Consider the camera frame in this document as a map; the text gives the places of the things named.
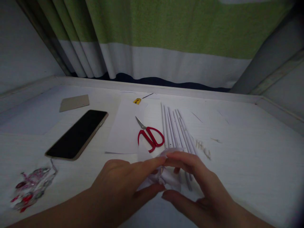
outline white table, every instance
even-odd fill
[[[121,90],[135,93],[121,93]],[[1,110],[23,103],[0,115],[2,119],[7,119],[6,129],[12,131],[0,134],[1,227],[50,208],[87,189],[109,159],[136,162],[136,154],[104,153],[105,145],[121,97],[136,99],[150,92],[158,93],[160,99],[143,100],[148,103],[143,120],[145,125],[162,131],[160,102],[180,108],[191,135],[202,140],[211,151],[211,161],[203,152],[199,157],[219,176],[233,198],[275,226],[286,227],[290,224],[290,218],[299,209],[298,201],[303,191],[304,139],[262,109],[259,105],[261,97],[51,77],[2,97]],[[63,98],[83,94],[89,94],[89,106],[58,114]],[[59,172],[45,195],[24,213],[9,209],[10,195],[20,180],[19,174],[47,164],[49,159],[44,156],[45,151],[89,109],[107,111],[109,117],[80,158],[76,161],[55,160]],[[201,115],[203,123],[191,112]],[[8,119],[8,114],[17,115]],[[39,124],[46,128],[45,134],[24,134],[24,131],[35,132],[31,130],[37,129],[32,123],[39,118]],[[14,130],[16,123],[26,124]],[[222,143],[210,138],[219,139]],[[156,150],[154,156],[163,149]],[[199,192],[195,183],[193,186],[194,192]],[[194,225],[158,195],[123,226]]]

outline brown cardboard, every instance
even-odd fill
[[[71,98],[64,98],[61,101],[59,112],[80,108],[90,104],[89,95],[82,95]]]

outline white stick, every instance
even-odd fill
[[[180,140],[180,136],[178,135],[178,131],[177,131],[176,122],[175,122],[173,112],[171,111],[170,107],[168,107],[168,110],[169,110],[169,115],[170,115],[170,119],[171,119],[171,125],[172,125],[175,145],[176,145],[176,147],[181,147],[181,140]]]
[[[191,144],[191,145],[189,145],[190,149],[191,149],[191,147],[192,147],[192,151],[191,151],[191,152],[192,152],[193,154],[196,154],[196,155],[198,156],[198,152],[197,152],[197,150],[196,150],[196,147],[194,146],[194,141],[193,141],[192,138],[190,137],[190,134],[189,134],[189,132],[188,132],[188,130],[187,130],[185,121],[184,121],[184,119],[183,119],[183,117],[182,117],[180,111],[179,111],[179,110],[177,110],[177,111],[178,111],[178,113],[179,113],[179,115],[180,115],[180,117],[181,117],[181,123],[183,124],[183,128],[184,128],[184,131],[185,131],[185,135],[186,135],[186,137],[188,136],[188,138],[189,138],[189,141],[187,140],[187,142],[188,142],[188,144]]]
[[[168,115],[167,115],[167,107],[165,105],[164,105],[164,111],[165,111],[166,129],[167,129],[167,138],[168,138],[168,148],[172,148],[173,144],[172,144]]]
[[[181,126],[181,121],[180,121],[180,119],[179,119],[179,115],[178,115],[177,110],[175,110],[175,113],[174,113],[174,114],[176,114],[176,118],[177,118],[177,120],[178,120],[177,130],[179,131],[179,134],[180,134],[181,144],[182,144],[183,147],[186,147],[186,148],[187,148],[187,151],[185,151],[185,149],[184,149],[184,152],[188,152],[188,153],[191,154],[189,145],[188,145],[188,143],[187,143],[187,141],[186,141],[185,133],[184,133],[184,131],[181,129],[181,127],[182,127],[182,126]],[[192,174],[189,174],[189,179],[190,179],[190,181],[192,181]]]
[[[187,128],[185,127],[185,124],[184,124],[184,122],[183,122],[183,120],[181,118],[180,118],[180,122],[181,122],[181,126],[182,126],[182,128],[184,130],[184,133],[185,133],[185,136],[186,136],[186,140],[187,140],[187,143],[189,145],[189,149],[190,149],[190,151],[191,151],[192,154],[196,154],[195,151],[194,151],[194,149],[193,149],[193,146],[192,146],[191,139],[189,137],[189,133],[187,131]]]
[[[169,122],[169,127],[170,127],[172,145],[173,145],[173,147],[176,147],[175,140],[174,140],[174,135],[173,135],[173,130],[172,130],[172,125],[171,125],[171,118],[170,118],[170,115],[169,115],[169,107],[167,107],[166,111],[167,111],[167,115],[168,115],[168,122]]]
[[[163,134],[164,134],[164,138],[165,138],[165,149],[168,148],[168,136],[167,136],[167,127],[166,127],[166,118],[165,118],[165,110],[164,110],[164,106],[161,103],[161,118],[162,118],[162,128],[163,128]]]
[[[187,172],[185,171],[185,177],[186,177],[186,182],[187,182],[187,185],[188,185],[188,189],[189,189],[189,191],[192,192],[192,187],[191,187],[191,184],[190,184],[188,175],[191,176],[191,174],[189,174],[189,173],[187,173]]]
[[[187,142],[186,134],[185,134],[185,132],[184,132],[184,130],[183,130],[183,127],[182,127],[182,124],[181,124],[181,118],[179,117],[179,115],[177,115],[177,118],[178,118],[178,122],[179,122],[179,124],[180,124],[180,130],[181,130],[182,135],[183,135],[183,137],[184,137],[184,142],[185,142],[186,148],[187,148],[187,150],[188,150],[188,153],[192,154],[192,153],[191,153],[191,150],[190,150],[190,146],[189,146],[189,144],[188,144],[188,142]]]
[[[177,126],[177,131],[178,131],[178,134],[179,134],[179,137],[180,137],[181,146],[184,147],[184,148],[186,148],[186,149],[184,149],[184,152],[188,153],[189,152],[188,145],[185,142],[185,137],[184,137],[183,132],[181,130],[181,127],[180,127],[181,125],[180,125],[180,122],[179,122],[176,110],[175,110],[175,112],[173,112],[173,115],[174,115],[174,119],[176,121],[176,126]]]

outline gray wall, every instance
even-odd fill
[[[304,119],[304,62],[262,95]]]
[[[300,16],[288,20],[261,46],[241,78],[230,90],[248,94],[269,74],[304,47],[303,22]]]
[[[0,20],[0,93],[50,75],[64,75],[14,0],[0,1]]]

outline phone screen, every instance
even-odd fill
[[[93,137],[95,130],[104,122],[107,112],[87,111],[46,153],[46,156],[76,159]]]

